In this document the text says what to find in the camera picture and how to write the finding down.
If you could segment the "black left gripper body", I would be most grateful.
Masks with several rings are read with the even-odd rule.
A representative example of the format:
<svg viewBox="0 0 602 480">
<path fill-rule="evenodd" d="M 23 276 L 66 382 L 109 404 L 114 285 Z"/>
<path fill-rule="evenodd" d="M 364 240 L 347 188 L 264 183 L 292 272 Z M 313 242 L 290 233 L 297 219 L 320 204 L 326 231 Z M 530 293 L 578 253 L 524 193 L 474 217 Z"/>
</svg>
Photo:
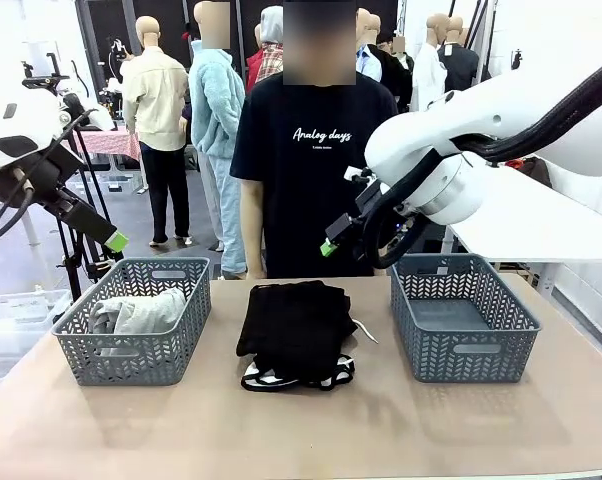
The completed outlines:
<svg viewBox="0 0 602 480">
<path fill-rule="evenodd" d="M 117 228 L 110 221 L 66 188 L 57 189 L 46 196 L 43 207 L 59 221 L 98 244 L 106 245 L 117 233 Z"/>
</svg>

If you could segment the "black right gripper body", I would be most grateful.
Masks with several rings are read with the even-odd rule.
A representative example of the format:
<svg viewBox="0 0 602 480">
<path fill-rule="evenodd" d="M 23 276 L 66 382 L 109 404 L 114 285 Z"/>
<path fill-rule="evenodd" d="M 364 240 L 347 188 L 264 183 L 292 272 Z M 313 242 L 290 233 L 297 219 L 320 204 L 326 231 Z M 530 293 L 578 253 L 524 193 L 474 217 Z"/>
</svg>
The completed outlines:
<svg viewBox="0 0 602 480">
<path fill-rule="evenodd" d="M 364 218 L 344 213 L 326 228 L 326 239 L 336 246 L 356 243 L 362 238 L 364 224 Z"/>
</svg>

